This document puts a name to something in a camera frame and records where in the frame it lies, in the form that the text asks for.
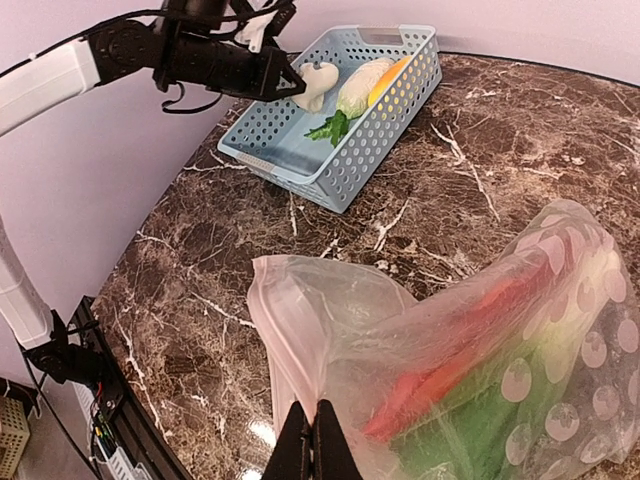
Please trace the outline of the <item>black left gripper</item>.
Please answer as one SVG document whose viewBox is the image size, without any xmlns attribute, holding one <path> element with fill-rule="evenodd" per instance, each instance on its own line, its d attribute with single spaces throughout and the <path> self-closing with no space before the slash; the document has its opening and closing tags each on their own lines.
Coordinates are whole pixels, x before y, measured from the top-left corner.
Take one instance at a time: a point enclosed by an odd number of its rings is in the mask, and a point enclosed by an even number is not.
<svg viewBox="0 0 640 480">
<path fill-rule="evenodd" d="M 230 45 L 219 74 L 220 91 L 237 98 L 283 100 L 306 91 L 307 84 L 289 63 L 287 54 L 265 46 L 259 53 Z"/>
</svg>

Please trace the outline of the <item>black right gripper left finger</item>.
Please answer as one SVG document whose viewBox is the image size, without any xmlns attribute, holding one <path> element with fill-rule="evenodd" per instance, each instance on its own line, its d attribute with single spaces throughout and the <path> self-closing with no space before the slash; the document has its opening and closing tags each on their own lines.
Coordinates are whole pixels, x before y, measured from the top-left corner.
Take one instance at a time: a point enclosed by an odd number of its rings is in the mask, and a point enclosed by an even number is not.
<svg viewBox="0 0 640 480">
<path fill-rule="evenodd" d="M 287 414 L 262 480 L 309 480 L 311 467 L 310 426 L 299 401 Z"/>
</svg>

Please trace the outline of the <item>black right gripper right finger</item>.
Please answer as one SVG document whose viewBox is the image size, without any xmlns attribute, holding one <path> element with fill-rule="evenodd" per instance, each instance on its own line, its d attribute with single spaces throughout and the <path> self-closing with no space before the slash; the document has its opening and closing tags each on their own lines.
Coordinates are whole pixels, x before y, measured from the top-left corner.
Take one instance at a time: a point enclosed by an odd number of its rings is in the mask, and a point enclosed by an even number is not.
<svg viewBox="0 0 640 480">
<path fill-rule="evenodd" d="M 317 404 L 312 425 L 313 478 L 362 480 L 336 412 L 329 400 Z"/>
</svg>

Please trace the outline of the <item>white garlic toy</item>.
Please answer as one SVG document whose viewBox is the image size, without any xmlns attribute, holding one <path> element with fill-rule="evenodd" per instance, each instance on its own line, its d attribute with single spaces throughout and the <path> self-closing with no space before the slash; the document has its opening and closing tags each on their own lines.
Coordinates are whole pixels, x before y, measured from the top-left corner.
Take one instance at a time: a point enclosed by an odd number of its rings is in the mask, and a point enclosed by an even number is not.
<svg viewBox="0 0 640 480">
<path fill-rule="evenodd" d="M 291 100 L 306 112 L 319 113 L 324 104 L 325 94 L 331 90 L 339 78 L 339 69 L 332 63 L 321 62 L 318 66 L 304 63 L 300 76 L 306 83 L 305 91 L 291 97 Z"/>
</svg>

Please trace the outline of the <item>white napa cabbage toy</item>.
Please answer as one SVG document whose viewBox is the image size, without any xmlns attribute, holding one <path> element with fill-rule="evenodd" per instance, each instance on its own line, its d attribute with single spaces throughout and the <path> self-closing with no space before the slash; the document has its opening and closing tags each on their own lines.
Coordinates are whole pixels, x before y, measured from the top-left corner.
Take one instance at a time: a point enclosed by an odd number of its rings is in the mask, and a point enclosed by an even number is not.
<svg viewBox="0 0 640 480">
<path fill-rule="evenodd" d="M 347 120 L 360 117 L 368 108 L 370 93 L 393 65 L 389 58 L 378 58 L 359 66 L 340 88 L 336 111 Z"/>
</svg>

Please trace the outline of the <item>orange carrot toy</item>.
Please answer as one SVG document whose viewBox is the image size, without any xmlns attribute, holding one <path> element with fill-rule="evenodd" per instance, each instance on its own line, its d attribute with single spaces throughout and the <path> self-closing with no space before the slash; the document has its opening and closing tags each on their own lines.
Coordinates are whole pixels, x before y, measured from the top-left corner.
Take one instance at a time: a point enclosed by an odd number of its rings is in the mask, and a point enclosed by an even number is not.
<svg viewBox="0 0 640 480">
<path fill-rule="evenodd" d="M 426 415 L 470 371 L 482 363 L 509 336 L 514 326 L 495 337 L 484 333 L 476 341 L 465 341 L 454 334 L 453 351 L 444 355 L 440 363 L 422 371 L 405 373 L 394 384 L 388 399 L 376 410 L 363 427 L 365 436 L 386 442 Z"/>
</svg>

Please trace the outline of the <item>green bok choy toy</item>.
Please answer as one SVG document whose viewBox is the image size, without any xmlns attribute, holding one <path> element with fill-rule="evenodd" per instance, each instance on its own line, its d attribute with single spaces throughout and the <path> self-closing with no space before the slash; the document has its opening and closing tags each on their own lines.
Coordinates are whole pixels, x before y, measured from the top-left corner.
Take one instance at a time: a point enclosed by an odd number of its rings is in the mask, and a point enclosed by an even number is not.
<svg viewBox="0 0 640 480">
<path fill-rule="evenodd" d="M 607 346 L 596 328 L 503 335 L 494 352 L 394 436 L 393 479 L 574 479 L 611 442 L 593 396 Z"/>
</svg>

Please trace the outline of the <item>clear zip top bag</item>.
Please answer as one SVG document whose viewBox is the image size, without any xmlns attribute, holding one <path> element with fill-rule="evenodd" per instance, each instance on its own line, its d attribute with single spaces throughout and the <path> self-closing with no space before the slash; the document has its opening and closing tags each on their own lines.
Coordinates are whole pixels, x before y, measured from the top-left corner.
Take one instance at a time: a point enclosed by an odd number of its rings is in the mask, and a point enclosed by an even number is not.
<svg viewBox="0 0 640 480">
<path fill-rule="evenodd" d="M 267 479 L 574 479 L 639 438 L 639 308 L 580 204 L 424 299 L 376 268 L 253 262 L 269 362 Z"/>
</svg>

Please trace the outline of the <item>red chili pepper toy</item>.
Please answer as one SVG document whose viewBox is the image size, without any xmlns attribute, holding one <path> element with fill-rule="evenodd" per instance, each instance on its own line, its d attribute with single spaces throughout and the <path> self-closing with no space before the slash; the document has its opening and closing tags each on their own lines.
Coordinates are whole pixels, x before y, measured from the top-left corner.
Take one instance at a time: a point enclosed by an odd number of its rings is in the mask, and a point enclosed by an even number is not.
<svg viewBox="0 0 640 480">
<path fill-rule="evenodd" d="M 579 258 L 558 237 L 512 252 L 448 289 L 460 303 L 449 302 L 443 317 L 465 341 L 476 341 L 484 333 L 495 337 L 513 322 L 529 322 L 535 312 L 549 307 Z"/>
</svg>

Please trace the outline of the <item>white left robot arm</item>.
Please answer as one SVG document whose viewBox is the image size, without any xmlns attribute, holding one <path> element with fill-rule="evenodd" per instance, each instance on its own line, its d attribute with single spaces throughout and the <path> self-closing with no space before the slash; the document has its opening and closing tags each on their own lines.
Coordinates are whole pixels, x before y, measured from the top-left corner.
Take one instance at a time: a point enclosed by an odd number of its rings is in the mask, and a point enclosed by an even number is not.
<svg viewBox="0 0 640 480">
<path fill-rule="evenodd" d="M 101 287 L 225 111 L 275 100 L 266 29 L 288 1 L 168 1 L 27 55 L 1 75 L 1 316 L 25 350 Z"/>
</svg>

